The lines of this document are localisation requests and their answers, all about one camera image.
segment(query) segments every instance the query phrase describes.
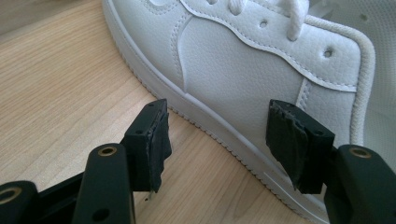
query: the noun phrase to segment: white sole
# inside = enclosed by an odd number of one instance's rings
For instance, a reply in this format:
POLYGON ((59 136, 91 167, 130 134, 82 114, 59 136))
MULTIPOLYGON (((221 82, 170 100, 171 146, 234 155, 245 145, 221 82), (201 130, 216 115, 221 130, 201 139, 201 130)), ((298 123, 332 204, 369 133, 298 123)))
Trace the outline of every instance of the white sole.
POLYGON ((290 182, 286 181, 289 180, 288 177, 276 164, 214 111, 170 82, 145 58, 115 13, 112 0, 103 0, 103 8, 106 22, 122 57, 154 96, 166 98, 171 109, 226 147, 290 209, 313 222, 328 223, 320 200, 294 191, 290 182))

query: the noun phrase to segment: white sneaker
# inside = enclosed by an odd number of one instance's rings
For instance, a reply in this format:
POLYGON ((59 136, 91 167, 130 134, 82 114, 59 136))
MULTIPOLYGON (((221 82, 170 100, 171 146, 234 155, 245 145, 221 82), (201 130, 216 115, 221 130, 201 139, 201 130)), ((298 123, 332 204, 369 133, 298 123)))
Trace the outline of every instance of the white sneaker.
POLYGON ((327 223, 321 196, 294 191, 265 145, 268 104, 296 104, 336 133, 336 147, 362 145, 375 53, 362 33, 291 2, 288 10, 264 0, 103 0, 103 7, 121 54, 154 95, 297 213, 327 223))

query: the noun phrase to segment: wood grain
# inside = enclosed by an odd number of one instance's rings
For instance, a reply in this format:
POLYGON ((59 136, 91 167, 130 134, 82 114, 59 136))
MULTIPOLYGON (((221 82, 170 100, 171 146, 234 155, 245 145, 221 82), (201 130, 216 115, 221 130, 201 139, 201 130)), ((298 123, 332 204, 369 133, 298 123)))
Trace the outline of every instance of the wood grain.
MULTIPOLYGON (((0 183, 42 190, 76 175, 155 100, 117 52, 99 1, 57 10, 0 41, 0 183)), ((173 155, 159 193, 134 194, 138 223, 307 223, 203 131, 172 111, 169 122, 173 155)))
POLYGON ((2 0, 0 35, 79 6, 89 0, 2 0))

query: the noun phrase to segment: white shoelace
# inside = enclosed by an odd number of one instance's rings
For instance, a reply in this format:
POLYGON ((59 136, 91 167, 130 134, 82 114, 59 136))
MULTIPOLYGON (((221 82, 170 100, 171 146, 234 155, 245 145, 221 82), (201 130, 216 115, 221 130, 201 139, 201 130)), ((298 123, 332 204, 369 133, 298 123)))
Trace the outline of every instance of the white shoelace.
MULTIPOLYGON (((234 15, 240 14, 248 0, 230 0, 229 8, 234 15)), ((209 3, 214 4, 217 0, 208 0, 209 3)), ((285 5, 290 13, 290 28, 287 32, 289 40, 296 40, 303 28, 304 20, 308 14, 309 0, 268 0, 274 5, 285 5)))

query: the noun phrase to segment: brass rivet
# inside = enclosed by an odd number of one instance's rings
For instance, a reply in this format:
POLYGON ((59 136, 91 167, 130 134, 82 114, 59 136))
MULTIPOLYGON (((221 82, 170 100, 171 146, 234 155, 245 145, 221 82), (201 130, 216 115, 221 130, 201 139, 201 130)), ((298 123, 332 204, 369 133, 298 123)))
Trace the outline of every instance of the brass rivet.
POLYGON ((11 187, 0 191, 0 204, 9 203, 22 193, 20 187, 11 187))
POLYGON ((352 153, 352 155, 363 159, 370 159, 372 157, 370 152, 363 148, 352 147, 349 149, 349 152, 352 153))
POLYGON ((111 156, 114 155, 117 152, 117 149, 115 147, 104 147, 99 150, 98 154, 99 156, 111 156))

